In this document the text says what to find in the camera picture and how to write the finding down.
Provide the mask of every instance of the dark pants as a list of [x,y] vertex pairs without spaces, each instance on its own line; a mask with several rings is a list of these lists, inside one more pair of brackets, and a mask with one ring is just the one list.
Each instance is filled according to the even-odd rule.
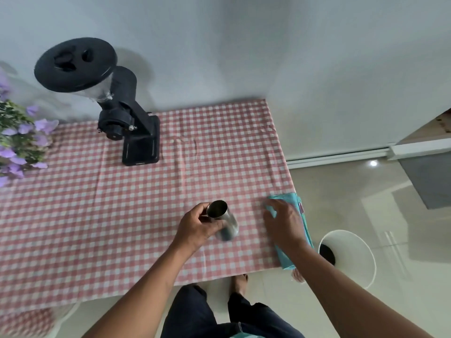
[[230,323],[217,324],[206,303],[206,292],[195,285],[183,286],[172,303],[161,338],[228,338],[245,332],[265,338],[303,338],[271,308],[257,302],[251,305],[242,295],[229,299]]

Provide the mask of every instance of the white wall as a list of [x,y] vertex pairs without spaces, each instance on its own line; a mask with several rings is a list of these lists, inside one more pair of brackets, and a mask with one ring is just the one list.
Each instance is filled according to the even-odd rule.
[[451,0],[0,0],[15,100],[94,119],[44,90],[39,56],[99,37],[166,110],[266,96],[287,159],[386,146],[451,107]]

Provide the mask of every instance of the foot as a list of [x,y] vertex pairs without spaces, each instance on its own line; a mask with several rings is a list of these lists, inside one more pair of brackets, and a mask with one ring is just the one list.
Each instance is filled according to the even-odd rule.
[[230,293],[239,293],[242,296],[245,296],[246,293],[246,287],[248,285],[248,275],[247,274],[241,274],[232,276],[232,282],[230,284]]

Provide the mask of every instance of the pink gingham tablecloth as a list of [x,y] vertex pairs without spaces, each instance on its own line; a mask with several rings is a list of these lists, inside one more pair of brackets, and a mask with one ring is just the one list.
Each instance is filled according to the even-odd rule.
[[240,232],[231,242],[212,237],[176,284],[279,266],[261,199],[294,187],[266,101],[158,116],[157,164],[122,165],[123,142],[97,133],[96,121],[63,124],[49,168],[0,189],[3,327],[25,326],[14,318],[30,325],[33,310],[46,320],[46,308],[125,294],[166,250],[183,214],[203,201],[225,200]]

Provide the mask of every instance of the black lid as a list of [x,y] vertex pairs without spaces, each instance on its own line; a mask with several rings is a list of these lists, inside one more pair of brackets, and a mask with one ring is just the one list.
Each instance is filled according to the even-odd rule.
[[49,90],[77,92],[99,84],[116,64],[116,51],[106,41],[77,38],[46,51],[36,62],[34,76]]

